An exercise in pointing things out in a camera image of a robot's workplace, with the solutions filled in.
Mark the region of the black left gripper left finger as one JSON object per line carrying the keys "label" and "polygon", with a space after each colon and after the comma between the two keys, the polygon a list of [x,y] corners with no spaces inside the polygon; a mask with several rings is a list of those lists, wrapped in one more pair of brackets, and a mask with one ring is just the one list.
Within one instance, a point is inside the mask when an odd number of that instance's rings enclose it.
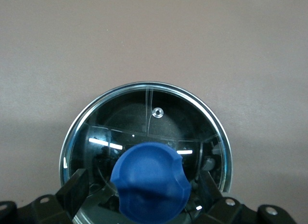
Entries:
{"label": "black left gripper left finger", "polygon": [[89,173],[78,169],[54,195],[19,208],[20,224],[71,224],[89,194]]}

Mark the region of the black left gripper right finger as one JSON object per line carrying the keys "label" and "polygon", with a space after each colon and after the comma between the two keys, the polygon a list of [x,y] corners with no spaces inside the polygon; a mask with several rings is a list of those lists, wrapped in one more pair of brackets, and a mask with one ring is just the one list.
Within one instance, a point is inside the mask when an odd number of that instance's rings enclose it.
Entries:
{"label": "black left gripper right finger", "polygon": [[225,197],[208,171],[198,177],[198,190],[202,211],[194,224],[256,224],[257,213],[235,198]]}

